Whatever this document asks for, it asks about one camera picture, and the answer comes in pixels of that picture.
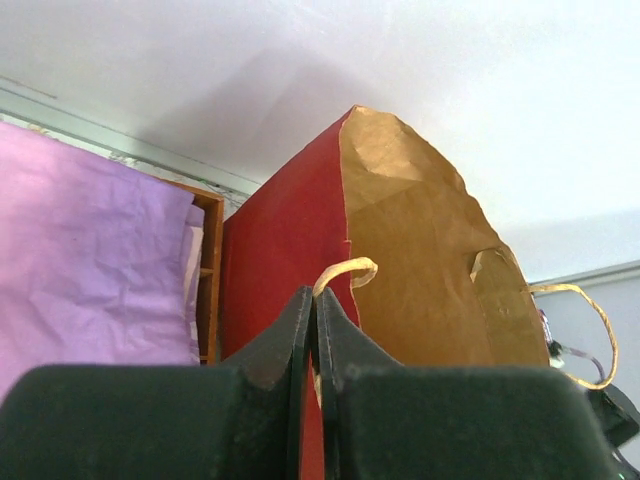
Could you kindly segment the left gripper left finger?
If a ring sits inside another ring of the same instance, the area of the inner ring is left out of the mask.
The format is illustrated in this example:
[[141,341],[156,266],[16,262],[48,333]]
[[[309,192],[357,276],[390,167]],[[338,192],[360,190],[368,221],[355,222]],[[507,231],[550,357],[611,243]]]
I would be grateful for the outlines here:
[[216,366],[50,365],[1,407],[5,479],[296,479],[312,294]]

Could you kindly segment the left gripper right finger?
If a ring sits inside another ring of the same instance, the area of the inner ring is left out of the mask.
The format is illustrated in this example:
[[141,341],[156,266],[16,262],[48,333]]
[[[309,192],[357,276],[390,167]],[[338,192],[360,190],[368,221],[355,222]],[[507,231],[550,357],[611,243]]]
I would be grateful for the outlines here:
[[409,367],[315,300],[329,479],[614,479],[583,394],[527,367]]

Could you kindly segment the red paper bag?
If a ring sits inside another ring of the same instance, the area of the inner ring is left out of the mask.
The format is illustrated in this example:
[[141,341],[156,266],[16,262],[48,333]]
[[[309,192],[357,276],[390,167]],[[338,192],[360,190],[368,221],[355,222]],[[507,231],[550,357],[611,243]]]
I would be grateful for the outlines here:
[[[405,366],[553,369],[511,250],[454,166],[388,113],[351,109],[226,222],[223,355],[268,328],[302,286],[332,291]],[[315,300],[300,479],[329,479]]]

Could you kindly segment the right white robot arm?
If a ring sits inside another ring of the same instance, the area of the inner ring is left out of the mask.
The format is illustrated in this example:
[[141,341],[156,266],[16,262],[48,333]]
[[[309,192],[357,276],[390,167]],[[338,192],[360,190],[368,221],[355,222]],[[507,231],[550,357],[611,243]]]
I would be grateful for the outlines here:
[[639,411],[629,397],[613,384],[602,390],[588,390],[586,397],[607,439],[619,479],[638,479],[639,469],[620,448],[639,435]]

